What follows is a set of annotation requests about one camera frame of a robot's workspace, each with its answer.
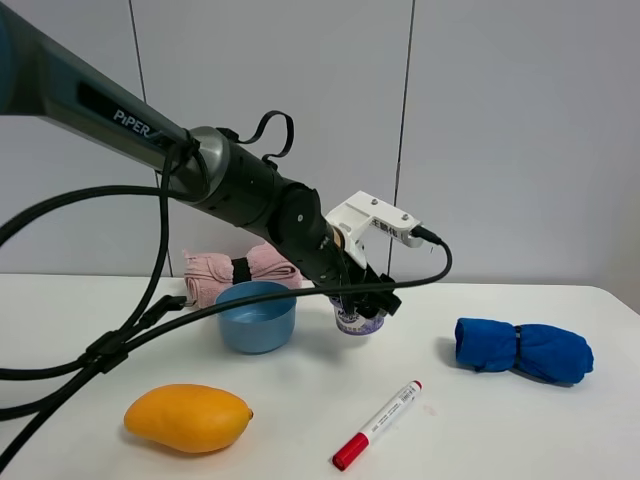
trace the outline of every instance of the table surface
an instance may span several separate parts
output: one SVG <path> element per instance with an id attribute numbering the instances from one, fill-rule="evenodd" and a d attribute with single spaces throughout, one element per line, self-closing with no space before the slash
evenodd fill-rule
<path id="1" fill-rule="evenodd" d="M 67 362 L 131 312 L 147 279 L 0 275 L 0 365 Z M 184 292 L 163 279 L 158 296 Z M 637 478 L 640 317 L 592 287 L 437 284 L 399 291 L 403 305 L 369 338 L 335 327 L 324 297 L 299 299 L 291 341 L 244 356 L 214 318 L 135 351 L 64 405 L 9 465 L 11 479 L 611 479 Z M 455 363 L 459 317 L 547 323 L 584 335 L 595 370 L 573 387 Z M 407 382 L 420 397 L 346 471 L 331 455 Z M 0 382 L 0 407 L 40 398 L 63 379 Z M 128 435 L 122 417 L 170 383 L 235 393 L 255 412 L 221 452 L 171 453 Z M 3 449 L 28 419 L 0 424 Z"/>

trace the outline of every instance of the blue cloth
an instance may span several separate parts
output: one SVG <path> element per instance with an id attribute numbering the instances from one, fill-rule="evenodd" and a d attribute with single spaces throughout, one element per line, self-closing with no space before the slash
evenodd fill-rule
<path id="1" fill-rule="evenodd" d="M 460 318 L 456 324 L 456 359 L 478 372 L 516 368 L 551 383 L 578 383 L 593 371 L 587 341 L 549 325 L 522 325 L 520 352 L 516 328 L 510 323 Z"/>

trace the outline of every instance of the pink cloth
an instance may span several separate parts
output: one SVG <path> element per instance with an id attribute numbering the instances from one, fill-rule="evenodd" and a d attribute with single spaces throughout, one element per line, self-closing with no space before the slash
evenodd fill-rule
<path id="1" fill-rule="evenodd" d="M 213 305 L 218 295 L 233 285 L 233 265 L 227 255 L 185 251 L 184 258 L 187 261 L 184 279 L 189 296 L 198 308 Z M 300 271 L 268 243 L 249 250 L 247 262 L 252 280 L 270 280 L 288 288 L 300 288 Z"/>

